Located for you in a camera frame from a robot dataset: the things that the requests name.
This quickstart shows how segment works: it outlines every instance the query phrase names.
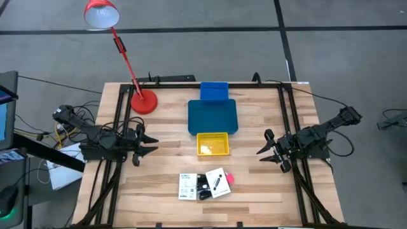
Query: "white paper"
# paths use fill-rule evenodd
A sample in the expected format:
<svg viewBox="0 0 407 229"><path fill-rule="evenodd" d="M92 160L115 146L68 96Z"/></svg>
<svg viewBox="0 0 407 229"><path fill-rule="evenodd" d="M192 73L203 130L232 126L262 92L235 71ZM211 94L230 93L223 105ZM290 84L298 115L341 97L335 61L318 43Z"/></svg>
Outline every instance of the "white paper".
<svg viewBox="0 0 407 229"><path fill-rule="evenodd" d="M178 199L179 200L197 199L197 174L179 175Z"/></svg>
<svg viewBox="0 0 407 229"><path fill-rule="evenodd" d="M83 162L83 155L79 145L80 143L73 144L72 146L62 148L59 151ZM46 161L46 166L49 169L53 190L59 190L82 178L82 173L76 170L68 169L67 167L59 166L49 161Z"/></svg>
<svg viewBox="0 0 407 229"><path fill-rule="evenodd" d="M210 192L212 197L220 197L230 193L230 187L228 181L226 180L226 175L224 174L223 168L218 168L206 173L206 179L209 183Z"/></svg>

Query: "lamp shade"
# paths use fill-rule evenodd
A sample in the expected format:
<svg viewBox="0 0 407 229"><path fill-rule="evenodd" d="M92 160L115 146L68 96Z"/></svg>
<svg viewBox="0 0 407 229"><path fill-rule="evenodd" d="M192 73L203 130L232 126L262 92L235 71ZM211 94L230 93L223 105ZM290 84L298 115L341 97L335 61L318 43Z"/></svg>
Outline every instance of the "lamp shade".
<svg viewBox="0 0 407 229"><path fill-rule="evenodd" d="M94 28L107 29L118 23L120 13L108 0L89 0L84 18Z"/></svg>

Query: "blue tray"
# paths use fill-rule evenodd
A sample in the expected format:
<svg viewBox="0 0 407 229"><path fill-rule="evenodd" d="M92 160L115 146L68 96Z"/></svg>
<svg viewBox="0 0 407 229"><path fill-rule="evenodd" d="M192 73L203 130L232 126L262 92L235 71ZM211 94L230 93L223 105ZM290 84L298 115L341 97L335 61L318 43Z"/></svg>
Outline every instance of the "blue tray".
<svg viewBox="0 0 407 229"><path fill-rule="evenodd" d="M234 134L238 128L234 99L188 102L188 131L190 134L209 132Z"/></svg>
<svg viewBox="0 0 407 229"><path fill-rule="evenodd" d="M229 84L225 82L202 82L200 98L201 100L229 99Z"/></svg>

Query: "red desk lamp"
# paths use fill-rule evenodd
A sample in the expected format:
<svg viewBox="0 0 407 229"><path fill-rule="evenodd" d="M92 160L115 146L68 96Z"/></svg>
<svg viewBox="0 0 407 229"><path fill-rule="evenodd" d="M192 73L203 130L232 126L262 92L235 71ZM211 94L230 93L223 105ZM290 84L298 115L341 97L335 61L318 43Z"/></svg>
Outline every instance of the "red desk lamp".
<svg viewBox="0 0 407 229"><path fill-rule="evenodd" d="M137 93L133 95L131 101L133 110L140 114L148 114L154 111L158 104L157 96L150 90L142 91L140 89L139 82L134 75L130 62L128 61L126 49L113 28L113 26L118 23L120 18L119 11L116 9L116 7L108 0L89 0L85 7L84 18L87 24L92 27L98 29L110 28L112 30L114 41L119 48L119 52L123 55L123 58L126 61L128 70L133 77L133 83L137 90Z"/></svg>

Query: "black metal frame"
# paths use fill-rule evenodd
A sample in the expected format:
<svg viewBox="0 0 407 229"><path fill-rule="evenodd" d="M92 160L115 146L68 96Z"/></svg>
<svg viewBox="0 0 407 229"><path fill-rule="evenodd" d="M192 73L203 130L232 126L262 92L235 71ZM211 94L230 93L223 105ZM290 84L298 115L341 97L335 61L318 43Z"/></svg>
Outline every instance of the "black metal frame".
<svg viewBox="0 0 407 229"><path fill-rule="evenodd" d="M155 83L143 84L143 85L141 85L141 88L142 89L147 89L147 88L148 89L157 89L157 88L159 88L159 89L172 89L172 88L199 89L200 84L199 83L160 83L160 79L157 78ZM262 83L261 79L259 77L259 74L255 73L253 76L253 79L252 79L252 83L230 83L229 88L276 88L279 92L279 100L280 100L280 106L281 106L281 110L282 110L282 116L283 116L286 134L290 134L291 130L290 130L290 123L289 123L289 118L288 118L289 116L287 113L286 102L285 102L285 98L284 98L284 90L285 90L288 93L289 103L290 103L291 111L293 113L293 118L294 118L294 126L296 127L296 131L300 129L300 123L298 121L299 120L298 114L296 112L296 106L295 106L295 102L294 102L293 90L291 89L290 83L283 83L283 84L272 83L272 82ZM123 105L124 95L127 92L128 92L128 97L127 97L127 103L125 104L126 108L125 108L124 120L127 120L130 118L130 109L131 109L130 100L131 100L131 96L134 93L134 91L135 91L135 87L131 84L120 85L116 112L114 114L113 129L117 130L117 126L118 126L117 123L119 122L119 119L120 119L120 115L121 115L120 113L121 113L121 108ZM104 171L103 180L102 180L102 190L104 190L106 188L108 180L109 180L109 174L111 172L111 162L112 161L106 162L105 171ZM293 167L298 167L296 160L292 160L291 162L293 164ZM301 162L303 164L303 170L304 170L305 179L307 181L307 185L309 185L309 187L311 187L311 189L313 190L311 174L310 174L307 159L303 159ZM121 170L120 162L118 162L116 164L116 169ZM300 207L301 222L302 222L303 226L305 226L308 224L308 219L307 219L307 212L305 209L303 192L302 192L301 185L297 181L295 181L295 185L296 185L296 194L297 194L297 198L298 198L298 205ZM112 189L112 198L110 201L110 208L109 208L108 218L107 218L108 225L113 225L114 212L116 209L116 201L117 201L117 192L118 192L118 183L116 183ZM101 207L97 212L97 215L96 215L97 217L95 220L96 225L101 224L102 211L103 211L103 209ZM312 212L314 215L314 223L319 224L320 223L319 214L313 204L312 204Z"/></svg>

